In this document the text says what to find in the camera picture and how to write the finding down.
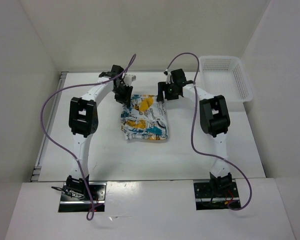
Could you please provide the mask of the white yellow teal printed shorts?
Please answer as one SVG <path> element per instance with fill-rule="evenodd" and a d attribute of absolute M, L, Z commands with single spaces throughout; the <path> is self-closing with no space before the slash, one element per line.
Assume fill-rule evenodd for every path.
<path fill-rule="evenodd" d="M 122 106 L 120 123 L 127 141 L 165 141 L 169 137 L 166 104 L 155 95 L 132 95 L 130 106 Z"/>

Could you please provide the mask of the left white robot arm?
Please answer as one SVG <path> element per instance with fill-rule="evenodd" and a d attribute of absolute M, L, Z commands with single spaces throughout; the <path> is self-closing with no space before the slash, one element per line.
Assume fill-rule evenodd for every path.
<path fill-rule="evenodd" d="M 99 125 L 98 105 L 111 92 L 116 102 L 127 107 L 131 104 L 132 82 L 135 75 L 127 74 L 119 65 L 113 65 L 110 71 L 99 74 L 96 85 L 81 97 L 70 101 L 68 125 L 73 134 L 73 154 L 76 166 L 66 179 L 65 192 L 72 193 L 77 199 L 89 197 L 88 158 L 93 134 Z"/>

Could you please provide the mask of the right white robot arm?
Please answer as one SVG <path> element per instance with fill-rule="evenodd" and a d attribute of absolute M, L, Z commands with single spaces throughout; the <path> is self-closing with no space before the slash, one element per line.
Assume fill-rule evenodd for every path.
<path fill-rule="evenodd" d="M 157 101 L 177 100 L 185 97 L 195 103 L 195 114 L 199 114 L 199 124 L 202 131 L 208 135 L 214 144 L 215 153 L 206 153 L 213 157 L 214 162 L 209 171 L 210 196 L 220 197 L 232 184 L 232 174 L 227 158 L 226 138 L 230 126 L 230 116 L 223 95 L 213 95 L 197 87 L 193 80 L 187 80 L 185 72 L 180 68 L 164 71 L 166 81 L 157 84 Z"/>

